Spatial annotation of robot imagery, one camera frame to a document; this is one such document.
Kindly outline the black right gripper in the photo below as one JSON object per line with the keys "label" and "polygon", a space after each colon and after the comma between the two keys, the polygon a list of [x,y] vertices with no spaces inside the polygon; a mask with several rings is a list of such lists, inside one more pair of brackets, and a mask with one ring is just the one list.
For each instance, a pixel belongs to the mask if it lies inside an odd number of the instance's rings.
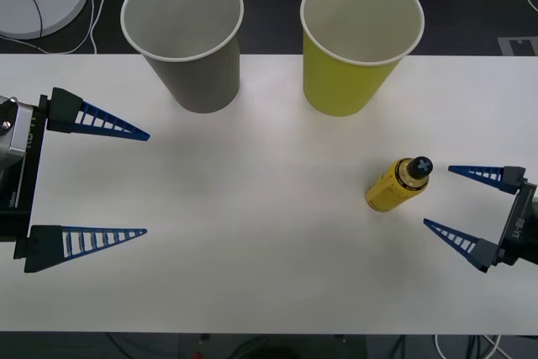
{"label": "black right gripper", "polygon": [[499,245],[424,219],[423,223],[473,267],[486,273],[498,263],[513,266],[519,259],[537,264],[537,186],[525,182],[521,166],[448,166],[448,171],[501,192],[516,194]]}

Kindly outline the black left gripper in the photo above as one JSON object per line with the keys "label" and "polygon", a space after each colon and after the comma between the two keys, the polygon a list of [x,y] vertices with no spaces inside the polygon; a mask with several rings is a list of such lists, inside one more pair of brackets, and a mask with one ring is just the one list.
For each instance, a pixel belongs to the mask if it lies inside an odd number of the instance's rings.
{"label": "black left gripper", "polygon": [[24,272],[36,273],[141,237],[147,229],[33,226],[28,238],[40,155],[47,129],[147,141],[144,130],[54,87],[34,106],[1,97],[1,241],[13,242]]}

